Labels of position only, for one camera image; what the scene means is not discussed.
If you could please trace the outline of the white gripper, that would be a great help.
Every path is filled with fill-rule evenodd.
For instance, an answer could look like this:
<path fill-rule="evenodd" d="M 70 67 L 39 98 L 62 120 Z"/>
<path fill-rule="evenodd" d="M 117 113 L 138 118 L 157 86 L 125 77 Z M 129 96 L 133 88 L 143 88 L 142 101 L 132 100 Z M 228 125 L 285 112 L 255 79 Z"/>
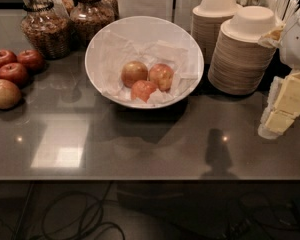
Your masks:
<path fill-rule="evenodd" d="M 258 127 L 260 137 L 276 139 L 293 124 L 294 120 L 281 111 L 293 118 L 300 115 L 300 71 L 289 74 L 284 80 L 274 77 Z"/>

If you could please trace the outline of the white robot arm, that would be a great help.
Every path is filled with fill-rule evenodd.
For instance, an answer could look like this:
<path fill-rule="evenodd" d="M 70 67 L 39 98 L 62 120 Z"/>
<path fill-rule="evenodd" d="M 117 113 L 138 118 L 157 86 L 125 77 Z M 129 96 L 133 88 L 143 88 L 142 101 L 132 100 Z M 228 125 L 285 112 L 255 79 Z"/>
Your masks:
<path fill-rule="evenodd" d="M 283 27 L 263 35 L 258 43 L 277 48 L 280 61 L 291 68 L 286 77 L 273 79 L 258 128 L 261 137 L 276 139 L 300 116 L 300 8 Z"/>

